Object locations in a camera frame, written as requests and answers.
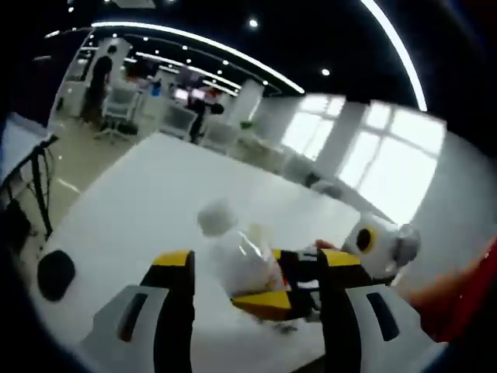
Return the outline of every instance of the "red object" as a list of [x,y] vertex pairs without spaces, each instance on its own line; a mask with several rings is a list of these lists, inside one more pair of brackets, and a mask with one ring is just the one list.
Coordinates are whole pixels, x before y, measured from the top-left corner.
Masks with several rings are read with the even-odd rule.
[[445,318],[447,322],[439,329],[436,340],[451,341],[464,331],[471,317],[480,309],[493,281],[497,281],[497,239],[467,280],[459,298],[451,305]]

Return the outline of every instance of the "person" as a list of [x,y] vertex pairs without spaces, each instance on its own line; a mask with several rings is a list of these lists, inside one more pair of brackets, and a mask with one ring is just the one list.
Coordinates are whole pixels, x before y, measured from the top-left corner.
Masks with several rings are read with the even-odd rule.
[[101,124],[102,104],[106,97],[106,85],[109,83],[109,75],[113,66],[110,56],[116,52],[117,47],[111,45],[107,49],[107,54],[99,58],[93,67],[92,81],[86,90],[82,109],[82,119],[85,122],[93,123],[97,126]]

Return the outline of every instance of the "white table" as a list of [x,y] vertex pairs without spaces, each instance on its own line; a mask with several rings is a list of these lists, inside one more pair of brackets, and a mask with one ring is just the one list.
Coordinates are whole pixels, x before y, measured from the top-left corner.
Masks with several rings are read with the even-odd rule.
[[315,239],[342,245],[359,213],[279,176],[164,134],[132,148],[72,206],[47,243],[75,262],[64,299],[35,304],[59,340],[73,344],[93,315],[128,284],[139,284],[160,253],[196,251],[195,372],[289,372],[324,353],[319,324],[301,323],[290,336],[258,325],[234,308],[204,265],[209,242],[196,213],[226,197],[244,225],[266,223],[274,247],[303,249]]

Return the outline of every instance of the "bottle cap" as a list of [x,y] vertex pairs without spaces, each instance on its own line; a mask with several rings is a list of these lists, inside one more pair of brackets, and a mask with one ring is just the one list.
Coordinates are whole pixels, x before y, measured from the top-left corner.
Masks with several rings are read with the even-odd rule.
[[199,211],[196,219],[206,237],[223,235],[238,221],[226,200],[211,202]]

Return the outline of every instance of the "floor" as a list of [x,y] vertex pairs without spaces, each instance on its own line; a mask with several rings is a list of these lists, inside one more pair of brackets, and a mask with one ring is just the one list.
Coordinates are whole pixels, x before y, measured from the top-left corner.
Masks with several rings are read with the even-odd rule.
[[[54,120],[54,133],[59,137],[59,141],[50,147],[53,159],[49,158],[49,213],[52,226],[56,228],[79,195],[124,155],[134,142],[116,140],[110,144],[106,139],[96,140],[93,138],[94,129],[67,117]],[[46,173],[43,169],[42,174],[45,191]],[[25,189],[18,196],[18,200],[33,224],[32,235],[21,253],[21,262],[26,269],[26,281],[29,283],[36,273],[37,261],[44,244],[44,226],[32,191]]]

